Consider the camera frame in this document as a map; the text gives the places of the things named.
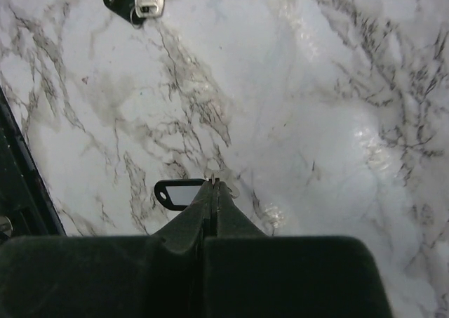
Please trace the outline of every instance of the white marble countertop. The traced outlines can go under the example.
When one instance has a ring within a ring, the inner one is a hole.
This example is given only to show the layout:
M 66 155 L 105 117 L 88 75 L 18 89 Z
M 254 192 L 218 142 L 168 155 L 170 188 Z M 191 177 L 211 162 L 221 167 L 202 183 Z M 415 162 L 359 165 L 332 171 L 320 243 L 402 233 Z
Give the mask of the white marble countertop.
M 232 170 L 267 234 L 347 234 L 396 317 L 448 317 L 449 0 L 0 0 L 0 84 L 68 234 L 151 234 Z

